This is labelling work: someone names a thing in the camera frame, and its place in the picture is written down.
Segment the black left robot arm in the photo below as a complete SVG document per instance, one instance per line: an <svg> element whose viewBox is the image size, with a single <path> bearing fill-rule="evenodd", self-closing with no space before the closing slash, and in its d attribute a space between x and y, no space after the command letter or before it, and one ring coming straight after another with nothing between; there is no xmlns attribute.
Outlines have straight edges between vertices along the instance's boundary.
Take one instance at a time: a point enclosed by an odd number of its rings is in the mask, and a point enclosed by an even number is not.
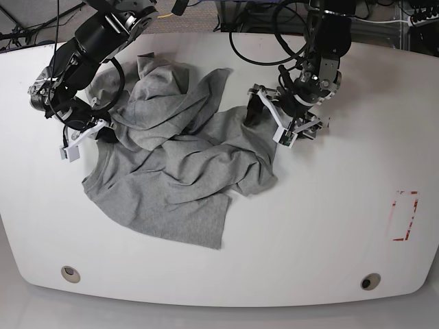
<svg viewBox="0 0 439 329"><path fill-rule="evenodd" d="M291 1L280 1L274 7L271 18L273 34L288 54L287 61L300 72L293 79L285 60L276 62L278 88L269 89L254 85L248 92L246 126L256 125L269 110L277 129L274 141L292 146L298 138L313 140L318 130L324 127L320 118L311 113L314 106L332 98L340 88L342 74L339 70L341 58L351 47L351 23L355 13L353 1L307 1L307 19L303 21L305 44L293 51L281 35L278 19Z"/></svg>

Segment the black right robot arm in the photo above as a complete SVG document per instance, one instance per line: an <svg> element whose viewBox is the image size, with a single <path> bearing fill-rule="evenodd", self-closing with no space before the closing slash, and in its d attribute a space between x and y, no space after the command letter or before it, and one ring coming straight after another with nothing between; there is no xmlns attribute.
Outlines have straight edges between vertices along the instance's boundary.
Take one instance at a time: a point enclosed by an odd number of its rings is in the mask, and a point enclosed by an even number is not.
<svg viewBox="0 0 439 329"><path fill-rule="evenodd" d="M46 118L55 117L65 128L85 133L104 122L96 138L116 143L110 126L112 109L122 96L125 75L115 55L140 36L158 17L155 1L88 1L96 13L75 32L74 37L54 51L49 65L30 86L31 106L43 111ZM115 95L98 109L76 94L94 79L103 63L112 62L119 85Z"/></svg>

